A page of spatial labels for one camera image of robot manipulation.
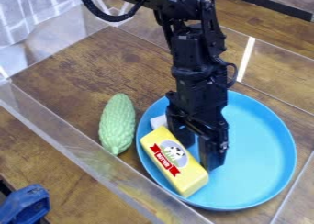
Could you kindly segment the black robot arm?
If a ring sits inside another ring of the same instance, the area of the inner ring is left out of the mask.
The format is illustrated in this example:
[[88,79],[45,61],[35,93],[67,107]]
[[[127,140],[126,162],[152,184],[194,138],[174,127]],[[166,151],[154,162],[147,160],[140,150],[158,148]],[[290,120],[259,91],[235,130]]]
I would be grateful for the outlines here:
[[172,55],[176,90],[167,93],[168,129],[186,146],[199,145],[202,166],[212,171],[226,160],[228,123],[226,50],[215,0],[126,0],[155,12]]

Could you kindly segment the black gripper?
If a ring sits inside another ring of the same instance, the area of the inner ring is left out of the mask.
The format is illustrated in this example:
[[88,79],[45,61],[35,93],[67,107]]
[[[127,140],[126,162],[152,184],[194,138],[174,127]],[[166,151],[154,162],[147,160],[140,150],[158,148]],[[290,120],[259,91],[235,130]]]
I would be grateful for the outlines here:
[[227,68],[172,67],[172,77],[176,91],[166,94],[168,129],[186,148],[199,135],[200,163],[207,171],[214,171],[224,164],[228,149],[228,123],[222,116],[227,105]]

